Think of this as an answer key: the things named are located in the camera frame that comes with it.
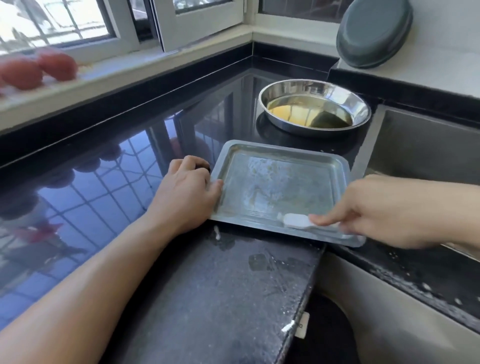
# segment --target wet countertop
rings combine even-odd
[[[334,140],[305,139],[259,113],[259,91],[286,78],[325,80],[327,73],[246,59],[0,170],[0,329],[142,215],[173,158],[193,154],[213,166],[223,144],[240,139],[339,154],[351,167],[368,124]],[[283,359],[293,332],[281,329],[298,320],[325,245],[228,224],[218,225],[217,241],[213,226],[178,237],[162,253],[103,363]],[[455,276],[445,264],[468,258],[449,250],[399,252],[371,241],[329,249],[450,317],[454,302],[442,308],[429,297],[471,289],[462,281],[471,276]],[[396,284],[398,277],[406,284]],[[453,318],[475,329],[468,322],[480,317],[480,304],[470,296],[461,295],[463,315]]]

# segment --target stainless steel bowl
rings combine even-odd
[[[258,96],[267,118],[278,128],[301,136],[329,136],[368,121],[370,107],[340,86],[315,80],[285,80]]]

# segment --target tag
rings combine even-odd
[[[299,325],[297,326],[297,331],[295,331],[295,336],[299,339],[304,339],[307,334],[308,320],[310,319],[310,314],[304,312],[301,316]]]

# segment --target sink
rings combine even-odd
[[[352,167],[367,174],[480,185],[480,128],[379,106]],[[480,260],[480,250],[446,246]]]

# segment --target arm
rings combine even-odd
[[[313,223],[401,248],[462,243],[480,248],[480,186],[370,175]]]
[[[1,361],[92,364],[100,360],[138,284],[176,235],[212,213],[222,182],[208,163],[173,160],[148,211],[0,332]]]

